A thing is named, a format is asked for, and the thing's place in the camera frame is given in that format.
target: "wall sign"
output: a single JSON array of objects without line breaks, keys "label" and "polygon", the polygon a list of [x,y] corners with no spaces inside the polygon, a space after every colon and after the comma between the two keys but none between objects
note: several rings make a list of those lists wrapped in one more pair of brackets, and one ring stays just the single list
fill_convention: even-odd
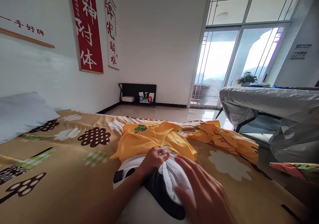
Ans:
[{"label": "wall sign", "polygon": [[311,45],[312,44],[298,44],[294,49],[290,60],[304,60]]},{"label": "wall sign", "polygon": [[102,51],[95,0],[72,0],[81,70],[103,73]]},{"label": "wall sign", "polygon": [[0,32],[20,39],[50,45],[54,35],[47,27],[43,0],[0,0]]},{"label": "wall sign", "polygon": [[116,6],[113,0],[105,1],[105,15],[106,15],[106,31],[109,54],[109,67],[119,70],[117,65],[117,58],[119,57],[117,49],[117,31],[116,31]]}]

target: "sliding glass door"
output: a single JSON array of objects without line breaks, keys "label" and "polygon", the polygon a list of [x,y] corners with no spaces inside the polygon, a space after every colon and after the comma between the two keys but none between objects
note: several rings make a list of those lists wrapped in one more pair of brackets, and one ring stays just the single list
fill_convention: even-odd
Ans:
[{"label": "sliding glass door", "polygon": [[250,71],[262,83],[290,24],[207,28],[190,106],[220,108],[219,91]]},{"label": "sliding glass door", "polygon": [[240,27],[209,28],[199,56],[191,106],[217,107]]}]

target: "white box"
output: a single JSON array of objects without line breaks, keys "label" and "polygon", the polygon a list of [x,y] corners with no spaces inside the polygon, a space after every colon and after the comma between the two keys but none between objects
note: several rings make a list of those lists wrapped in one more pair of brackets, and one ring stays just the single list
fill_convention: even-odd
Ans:
[{"label": "white box", "polygon": [[134,101],[134,97],[132,97],[132,96],[123,96],[122,97],[122,101],[133,102]]}]

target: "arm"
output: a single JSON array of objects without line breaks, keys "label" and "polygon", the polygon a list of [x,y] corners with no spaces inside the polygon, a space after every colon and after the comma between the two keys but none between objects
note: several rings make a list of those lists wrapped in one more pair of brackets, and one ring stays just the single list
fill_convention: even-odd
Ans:
[{"label": "arm", "polygon": [[99,204],[91,211],[82,223],[115,223],[130,199],[140,188],[144,179],[155,167],[159,168],[168,159],[169,152],[159,156],[159,153],[163,150],[163,148],[153,147],[136,171],[126,178],[105,202]]}]

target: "yellow garment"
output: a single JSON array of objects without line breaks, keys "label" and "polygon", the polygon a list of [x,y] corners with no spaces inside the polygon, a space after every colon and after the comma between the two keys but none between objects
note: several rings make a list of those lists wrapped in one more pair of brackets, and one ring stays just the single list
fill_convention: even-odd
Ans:
[{"label": "yellow garment", "polygon": [[125,133],[118,142],[116,153],[111,158],[119,158],[122,163],[134,155],[147,153],[152,147],[166,145],[177,154],[195,161],[197,152],[186,138],[177,132],[180,128],[179,125],[169,122],[126,124],[123,126]]},{"label": "yellow garment", "polygon": [[200,130],[189,134],[188,137],[243,156],[250,162],[258,162],[259,145],[255,141],[234,131],[221,128],[218,120],[201,122],[199,128]]}]

